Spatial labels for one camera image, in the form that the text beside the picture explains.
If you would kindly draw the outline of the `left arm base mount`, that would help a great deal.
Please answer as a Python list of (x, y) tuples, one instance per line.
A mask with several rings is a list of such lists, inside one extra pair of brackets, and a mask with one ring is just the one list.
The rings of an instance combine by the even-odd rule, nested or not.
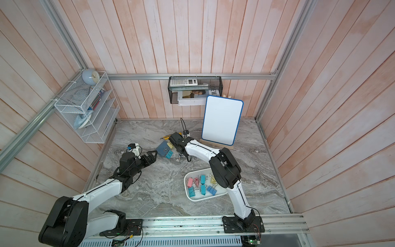
[(118, 222), (114, 229), (101, 232), (99, 235), (106, 238), (119, 236), (140, 236), (142, 234), (143, 219), (127, 219), (124, 212), (118, 210), (107, 210), (104, 213), (117, 215)]

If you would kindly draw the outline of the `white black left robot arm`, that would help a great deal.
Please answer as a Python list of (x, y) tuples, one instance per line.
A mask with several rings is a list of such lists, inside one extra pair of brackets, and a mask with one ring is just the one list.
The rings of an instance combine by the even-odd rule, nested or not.
[(147, 151), (136, 156), (134, 152), (125, 152), (119, 166), (104, 183), (82, 194), (58, 198), (40, 233), (40, 243), (52, 247), (77, 247), (85, 239), (100, 233), (112, 233), (115, 237), (130, 233), (125, 213), (107, 210), (104, 215), (89, 219), (89, 214), (110, 198), (126, 191), (136, 175), (156, 162), (157, 151)]

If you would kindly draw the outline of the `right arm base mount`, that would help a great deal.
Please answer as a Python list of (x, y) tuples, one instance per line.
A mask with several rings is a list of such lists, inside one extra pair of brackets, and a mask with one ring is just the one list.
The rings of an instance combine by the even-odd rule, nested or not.
[(230, 233), (264, 233), (265, 229), (260, 215), (256, 216), (254, 209), (250, 209), (250, 214), (245, 218), (234, 215), (233, 217), (222, 217), (224, 232)]

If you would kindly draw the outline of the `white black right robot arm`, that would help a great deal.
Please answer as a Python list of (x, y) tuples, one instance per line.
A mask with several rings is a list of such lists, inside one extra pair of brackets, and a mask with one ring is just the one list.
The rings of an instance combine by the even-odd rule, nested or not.
[(230, 150), (210, 148), (177, 132), (171, 134), (169, 141), (179, 154), (186, 158), (197, 157), (210, 165), (216, 182), (225, 188), (230, 196), (235, 211), (234, 224), (243, 229), (250, 227), (256, 214), (247, 201), (241, 183), (241, 168)]

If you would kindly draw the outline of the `yellow binder clip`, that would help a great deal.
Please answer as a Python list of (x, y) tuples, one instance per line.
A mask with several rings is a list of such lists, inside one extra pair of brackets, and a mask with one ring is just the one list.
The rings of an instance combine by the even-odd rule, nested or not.
[(174, 148), (174, 146), (170, 142), (168, 142), (167, 145), (169, 146), (170, 149)]

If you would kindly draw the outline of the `teal binder clip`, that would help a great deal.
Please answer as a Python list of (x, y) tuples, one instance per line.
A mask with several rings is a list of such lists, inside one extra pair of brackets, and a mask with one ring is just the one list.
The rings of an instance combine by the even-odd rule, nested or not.
[(201, 185), (205, 185), (205, 183), (206, 183), (206, 176), (205, 175), (201, 175), (200, 182), (201, 182)]
[(166, 158), (170, 159), (173, 155), (173, 152), (171, 150), (168, 151), (168, 153), (166, 154)]
[(190, 198), (195, 197), (195, 191), (193, 187), (188, 187), (188, 196)]

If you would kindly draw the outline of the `white plastic storage box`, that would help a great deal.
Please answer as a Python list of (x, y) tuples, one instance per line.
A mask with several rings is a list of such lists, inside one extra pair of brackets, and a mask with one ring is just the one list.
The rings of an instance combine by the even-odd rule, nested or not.
[[(184, 188), (185, 188), (185, 193), (187, 198), (192, 201), (192, 202), (198, 202), (198, 201), (203, 201), (203, 200), (208, 200), (211, 198), (215, 198), (215, 197), (220, 197), (220, 196), (224, 196), (227, 194), (227, 191), (225, 188), (221, 187), (219, 184), (217, 185), (212, 185), (210, 183), (210, 178), (209, 178), (209, 174), (213, 174), (212, 170), (210, 168), (207, 169), (201, 169), (201, 170), (197, 170), (197, 171), (192, 171), (189, 172), (185, 177), (184, 177)], [(201, 177), (201, 175), (205, 175), (206, 176), (206, 183), (205, 185), (201, 185), (199, 186), (199, 188), (197, 188), (193, 182), (193, 188), (195, 191), (195, 197), (190, 198), (188, 196), (188, 187), (187, 187), (187, 181), (189, 178), (196, 178), (196, 177)], [(217, 193), (215, 196), (212, 196), (207, 190), (206, 188), (208, 186), (212, 186), (213, 188), (215, 188), (217, 190)]]

